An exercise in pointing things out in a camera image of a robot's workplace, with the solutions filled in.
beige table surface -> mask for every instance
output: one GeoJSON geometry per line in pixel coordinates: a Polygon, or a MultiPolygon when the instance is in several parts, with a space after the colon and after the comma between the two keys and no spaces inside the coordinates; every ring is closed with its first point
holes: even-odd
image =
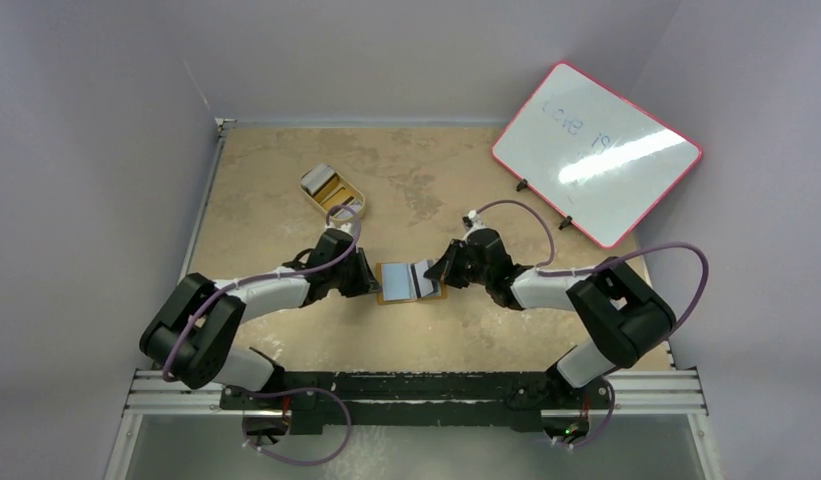
{"type": "MultiPolygon", "coordinates": [[[[225,145],[200,229],[191,271],[237,278],[268,271],[315,246],[324,218],[298,181],[326,163],[365,196],[360,246],[379,262],[440,256],[463,235],[461,217],[493,200],[515,198],[552,225],[560,215],[490,154],[493,128],[245,128],[225,145]]],[[[515,262],[548,255],[540,226],[502,205],[483,215],[515,262]]],[[[554,228],[553,267],[595,264],[636,248],[629,236],[603,250],[575,228],[554,228]]],[[[642,272],[642,263],[634,262],[642,272]]],[[[479,286],[450,289],[441,301],[379,306],[374,295],[338,292],[304,309],[277,312],[239,328],[236,343],[253,346],[295,370],[544,370],[586,338],[574,313],[524,312],[496,306],[479,286]]],[[[662,347],[635,367],[667,370],[662,347]]]]}

gray wall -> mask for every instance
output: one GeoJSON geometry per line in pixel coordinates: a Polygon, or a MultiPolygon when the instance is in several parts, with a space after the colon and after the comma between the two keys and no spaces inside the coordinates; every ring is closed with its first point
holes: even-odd
{"type": "Polygon", "coordinates": [[[0,1],[0,479],[103,475],[212,117],[148,1],[0,1]]]}
{"type": "Polygon", "coordinates": [[[503,123],[568,59],[628,92],[679,0],[162,0],[213,114],[503,123]]]}
{"type": "MultiPolygon", "coordinates": [[[[821,0],[685,0],[633,100],[704,148],[639,236],[711,260],[672,345],[701,370],[730,478],[821,478],[821,0]]],[[[686,302],[696,262],[648,262],[686,302]]]]}

purple cable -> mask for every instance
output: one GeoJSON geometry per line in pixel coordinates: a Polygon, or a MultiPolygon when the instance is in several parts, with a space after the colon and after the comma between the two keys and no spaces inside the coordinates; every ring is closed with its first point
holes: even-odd
{"type": "Polygon", "coordinates": [[[604,381],[604,384],[607,385],[607,391],[610,393],[610,406],[607,407],[607,414],[601,420],[601,423],[598,424],[593,433],[587,435],[578,443],[568,444],[570,449],[585,447],[589,443],[592,443],[592,441],[601,435],[601,432],[607,428],[607,425],[610,423],[610,417],[613,416],[613,411],[616,410],[616,390],[613,388],[613,385],[610,384],[610,380],[608,380],[607,377],[601,377],[601,379],[604,381]]]}
{"type": "Polygon", "coordinates": [[[247,417],[242,420],[242,436],[245,437],[245,442],[248,444],[249,447],[256,450],[258,453],[262,453],[268,457],[274,458],[275,460],[279,460],[283,463],[288,463],[290,465],[296,465],[299,467],[315,467],[316,465],[321,465],[323,463],[327,463],[334,458],[336,458],[342,451],[345,449],[346,445],[348,445],[348,440],[351,439],[351,431],[353,429],[351,424],[351,412],[348,411],[348,407],[343,403],[343,401],[336,396],[330,390],[325,390],[323,388],[316,388],[316,387],[305,387],[305,388],[294,388],[292,390],[286,390],[284,392],[276,392],[276,393],[259,393],[259,392],[251,392],[245,390],[244,388],[237,388],[246,395],[249,395],[254,398],[278,398],[278,397],[286,397],[288,395],[295,395],[298,393],[305,393],[305,392],[314,392],[314,393],[321,393],[322,395],[327,395],[342,409],[342,413],[345,415],[345,422],[346,422],[346,430],[345,430],[345,438],[342,439],[342,443],[339,444],[336,450],[333,451],[330,455],[320,458],[318,460],[296,460],[294,458],[289,458],[287,456],[281,455],[279,453],[272,452],[271,450],[267,450],[263,447],[257,446],[254,442],[248,438],[248,430],[246,429],[246,420],[247,417]]]}
{"type": "Polygon", "coordinates": [[[538,222],[540,222],[540,225],[543,227],[543,230],[545,230],[545,234],[548,237],[548,246],[551,248],[551,253],[548,254],[548,260],[536,264],[535,267],[544,267],[546,265],[551,264],[551,262],[554,261],[554,238],[551,236],[551,229],[548,228],[548,224],[545,222],[545,220],[543,220],[543,218],[540,216],[539,213],[537,213],[536,210],[534,210],[533,208],[529,207],[528,205],[526,205],[526,204],[524,204],[524,203],[522,203],[518,200],[504,199],[504,200],[496,200],[494,202],[490,202],[490,203],[484,205],[483,207],[481,207],[481,208],[479,208],[475,211],[478,212],[478,213],[481,213],[481,212],[483,212],[484,210],[486,210],[490,207],[494,207],[496,205],[501,205],[503,203],[510,203],[510,204],[518,205],[518,206],[524,208],[525,210],[528,211],[528,213],[533,215],[534,218],[536,218],[538,222]]]}
{"type": "Polygon", "coordinates": [[[177,352],[180,351],[180,347],[182,347],[183,344],[186,342],[186,338],[189,336],[189,332],[191,332],[192,329],[195,327],[195,323],[198,321],[198,319],[203,317],[204,314],[207,313],[207,310],[209,310],[210,307],[215,305],[216,301],[222,295],[224,295],[225,293],[233,290],[234,288],[238,288],[238,287],[241,287],[243,285],[247,285],[249,283],[260,282],[260,281],[263,281],[263,280],[289,278],[289,277],[295,277],[295,276],[299,276],[299,275],[309,275],[311,273],[320,272],[322,270],[326,270],[328,268],[331,268],[332,266],[336,265],[337,263],[345,260],[345,257],[347,257],[348,255],[351,255],[351,252],[353,252],[354,249],[357,248],[357,240],[360,239],[360,233],[362,232],[363,227],[360,224],[360,217],[357,215],[357,212],[355,212],[351,207],[349,207],[347,205],[336,205],[336,206],[332,207],[328,211],[327,217],[325,218],[325,224],[326,225],[330,224],[331,216],[334,213],[338,212],[340,209],[347,210],[347,211],[351,212],[351,215],[354,217],[354,220],[355,220],[354,223],[357,224],[357,228],[354,229],[354,233],[352,234],[351,245],[349,245],[348,248],[344,252],[342,252],[338,257],[334,258],[330,262],[328,262],[324,265],[319,265],[318,267],[308,268],[308,269],[304,269],[304,270],[295,270],[295,271],[291,271],[291,272],[261,273],[259,275],[253,275],[251,277],[243,278],[243,279],[239,280],[238,282],[233,282],[231,284],[225,285],[224,287],[216,290],[212,295],[210,295],[207,298],[207,300],[204,301],[203,304],[201,304],[200,307],[198,307],[198,310],[196,310],[195,313],[193,313],[192,315],[189,316],[189,320],[187,320],[186,326],[183,327],[183,331],[180,332],[180,336],[177,337],[177,340],[174,342],[174,346],[172,347],[171,352],[169,352],[169,356],[166,357],[166,361],[163,364],[163,380],[165,380],[167,382],[177,381],[177,378],[175,378],[171,374],[171,368],[174,365],[174,359],[177,356],[176,355],[177,352]]]}
{"type": "Polygon", "coordinates": [[[554,272],[538,270],[537,274],[541,277],[570,277],[578,275],[592,275],[593,273],[598,273],[607,270],[608,268],[613,268],[617,265],[621,265],[627,262],[628,260],[631,260],[632,258],[641,257],[643,255],[647,255],[653,252],[659,252],[661,250],[669,250],[671,248],[683,248],[695,253],[696,256],[699,257],[699,261],[701,261],[702,264],[702,275],[701,279],[699,280],[699,285],[698,287],[696,287],[696,292],[693,294],[693,298],[690,300],[690,304],[687,305],[687,309],[684,310],[684,313],[682,313],[680,317],[678,317],[678,321],[675,322],[675,326],[672,327],[672,330],[670,330],[669,333],[667,333],[659,342],[657,342],[657,344],[659,345],[661,342],[669,338],[670,335],[675,333],[679,328],[681,328],[681,325],[683,325],[684,322],[686,322],[687,319],[690,318],[690,314],[693,313],[693,309],[696,308],[696,305],[698,305],[699,300],[701,300],[702,294],[704,294],[704,287],[707,285],[707,278],[710,276],[710,264],[708,263],[707,257],[704,255],[704,252],[702,252],[699,247],[687,242],[669,242],[654,247],[634,250],[631,253],[626,253],[621,257],[615,258],[607,263],[603,263],[596,267],[582,268],[580,270],[557,270],[554,272]]]}

